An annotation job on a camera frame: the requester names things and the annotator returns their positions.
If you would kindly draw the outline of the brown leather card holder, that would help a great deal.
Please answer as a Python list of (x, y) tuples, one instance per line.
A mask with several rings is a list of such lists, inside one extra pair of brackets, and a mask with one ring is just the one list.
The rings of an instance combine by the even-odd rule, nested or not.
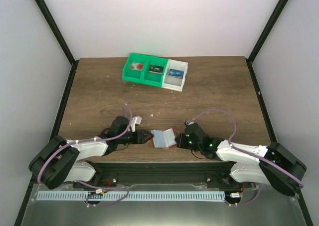
[(151, 140), (152, 147), (155, 149), (167, 149), (176, 146), (176, 129), (171, 127), (167, 130), (151, 130), (153, 138)]

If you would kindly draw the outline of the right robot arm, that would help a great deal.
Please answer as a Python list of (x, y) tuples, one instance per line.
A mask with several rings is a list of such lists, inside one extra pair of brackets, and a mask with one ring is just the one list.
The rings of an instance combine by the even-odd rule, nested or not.
[(243, 182), (260, 183), (283, 195), (294, 196), (303, 186), (305, 164), (277, 142), (258, 146), (238, 144), (210, 137), (194, 122), (175, 141), (179, 148), (198, 151), (207, 159), (231, 162), (230, 170), (221, 175), (223, 185), (228, 188)]

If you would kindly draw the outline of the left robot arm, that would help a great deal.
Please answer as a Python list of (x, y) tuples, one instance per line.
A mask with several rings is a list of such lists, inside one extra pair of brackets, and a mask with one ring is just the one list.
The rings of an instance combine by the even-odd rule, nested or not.
[(135, 128), (141, 120), (139, 116), (131, 119), (118, 116), (110, 127), (89, 139), (67, 140), (57, 135), (32, 159), (29, 171), (37, 177), (38, 183), (49, 189), (76, 181), (97, 188), (102, 176), (87, 158), (109, 155), (120, 144), (145, 144), (150, 141), (153, 138), (150, 131)]

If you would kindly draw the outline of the blue VIP card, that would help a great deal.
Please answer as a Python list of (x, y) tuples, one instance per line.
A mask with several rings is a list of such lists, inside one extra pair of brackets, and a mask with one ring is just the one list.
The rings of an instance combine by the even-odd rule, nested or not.
[(184, 76), (184, 71), (182, 70), (176, 70), (176, 69), (170, 69), (168, 72), (168, 75), (170, 77), (175, 77), (175, 78), (183, 78)]

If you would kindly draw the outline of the black card in bin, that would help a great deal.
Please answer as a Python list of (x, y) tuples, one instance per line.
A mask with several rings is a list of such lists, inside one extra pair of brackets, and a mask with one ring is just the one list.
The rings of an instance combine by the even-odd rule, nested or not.
[(149, 68), (149, 72), (153, 74), (162, 74), (164, 70), (164, 66), (151, 65)]

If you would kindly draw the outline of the red white card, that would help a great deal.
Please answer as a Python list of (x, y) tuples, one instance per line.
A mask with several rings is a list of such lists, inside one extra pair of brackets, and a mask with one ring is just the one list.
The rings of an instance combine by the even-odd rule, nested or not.
[(136, 71), (142, 71), (144, 67), (143, 63), (137, 63), (137, 62), (132, 62), (131, 63), (131, 69), (136, 70)]

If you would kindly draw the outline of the middle green storage bin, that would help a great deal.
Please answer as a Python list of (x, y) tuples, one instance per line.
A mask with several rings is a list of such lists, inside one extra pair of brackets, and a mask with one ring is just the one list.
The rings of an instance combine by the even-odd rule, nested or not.
[(142, 84), (161, 88), (168, 59), (148, 56), (143, 68)]

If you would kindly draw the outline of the green storage bin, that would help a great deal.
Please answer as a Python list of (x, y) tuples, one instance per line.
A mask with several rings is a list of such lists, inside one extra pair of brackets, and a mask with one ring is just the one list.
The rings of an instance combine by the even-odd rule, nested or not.
[(143, 63), (144, 66), (146, 64), (146, 58), (148, 55), (143, 54), (137, 54), (137, 53), (131, 53), (129, 57), (127, 58), (127, 61), (123, 67), (122, 71), (122, 80), (127, 82), (133, 82), (133, 83), (142, 83), (142, 76), (143, 76), (143, 70), (142, 71), (136, 71), (131, 69), (131, 63), (137, 62), (137, 63)]
[(148, 56), (143, 68), (142, 84), (161, 88), (168, 59)]

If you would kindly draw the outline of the white storage bin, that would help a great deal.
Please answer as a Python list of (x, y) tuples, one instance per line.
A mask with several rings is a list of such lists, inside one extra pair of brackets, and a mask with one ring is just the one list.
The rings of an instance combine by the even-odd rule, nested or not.
[(187, 62), (168, 59), (163, 73), (161, 87), (172, 91), (182, 92), (187, 70)]

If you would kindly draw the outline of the left green storage bin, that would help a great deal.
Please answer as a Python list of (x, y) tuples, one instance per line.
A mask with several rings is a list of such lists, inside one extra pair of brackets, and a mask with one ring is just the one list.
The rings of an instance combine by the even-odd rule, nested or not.
[(143, 76), (143, 70), (142, 71), (136, 71), (131, 69), (131, 63), (137, 62), (137, 63), (143, 63), (144, 66), (146, 64), (146, 58), (148, 55), (143, 54), (137, 54), (137, 53), (131, 53), (129, 57), (127, 58), (127, 61), (123, 67), (122, 71), (122, 80), (127, 82), (133, 82), (133, 83), (142, 83), (142, 76)]

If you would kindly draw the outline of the black aluminium frame rail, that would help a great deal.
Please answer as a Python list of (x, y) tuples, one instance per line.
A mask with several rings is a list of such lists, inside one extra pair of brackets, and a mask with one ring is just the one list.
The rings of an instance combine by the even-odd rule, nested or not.
[(232, 163), (158, 162), (158, 163), (91, 163), (97, 173), (88, 182), (93, 186), (134, 184), (195, 184), (221, 190), (240, 189), (229, 176)]

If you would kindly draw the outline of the left black frame post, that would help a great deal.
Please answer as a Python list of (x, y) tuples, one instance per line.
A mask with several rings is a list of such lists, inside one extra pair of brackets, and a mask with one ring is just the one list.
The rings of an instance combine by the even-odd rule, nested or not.
[(68, 62), (71, 65), (74, 65), (76, 63), (75, 58), (73, 57), (73, 54), (71, 53), (58, 25), (56, 24), (53, 15), (51, 14), (45, 0), (34, 0), (36, 5), (38, 6), (40, 12), (42, 13), (44, 19), (46, 20), (50, 30), (52, 31), (54, 37), (56, 38), (59, 46), (61, 47), (63, 53), (65, 54)]

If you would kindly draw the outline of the black frame post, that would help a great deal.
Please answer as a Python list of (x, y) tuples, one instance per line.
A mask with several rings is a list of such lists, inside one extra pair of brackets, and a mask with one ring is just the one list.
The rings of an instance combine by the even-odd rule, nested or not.
[(34, 0), (36, 5), (38, 6), (40, 12), (42, 13), (44, 19), (46, 20), (50, 30), (52, 31), (54, 37), (56, 38), (59, 46), (61, 47), (63, 53), (65, 54), (68, 62), (71, 65), (74, 65), (76, 63), (75, 58), (73, 57), (73, 54), (71, 53), (58, 25), (56, 24), (53, 15), (51, 14), (45, 0)]
[(258, 53), (260, 52), (262, 46), (264, 45), (267, 37), (269, 36), (270, 32), (272, 31), (274, 25), (276, 24), (278, 18), (280, 17), (281, 13), (283, 12), (288, 1), (289, 0), (278, 0), (274, 10), (272, 11), (264, 29), (262, 30), (254, 48), (252, 49), (252, 51), (247, 59), (249, 62), (252, 63), (256, 59)]

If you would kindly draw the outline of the right black frame post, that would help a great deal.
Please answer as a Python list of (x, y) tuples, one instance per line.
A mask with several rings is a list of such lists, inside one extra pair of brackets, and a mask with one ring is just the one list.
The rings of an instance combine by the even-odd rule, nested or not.
[(274, 25), (276, 24), (278, 18), (280, 17), (281, 13), (283, 12), (288, 1), (289, 0), (278, 0), (274, 10), (272, 11), (264, 29), (262, 30), (254, 48), (252, 49), (252, 51), (247, 59), (249, 62), (252, 63), (256, 59), (258, 53), (260, 52), (262, 46), (264, 45), (267, 37), (269, 36), (270, 32), (272, 31)]

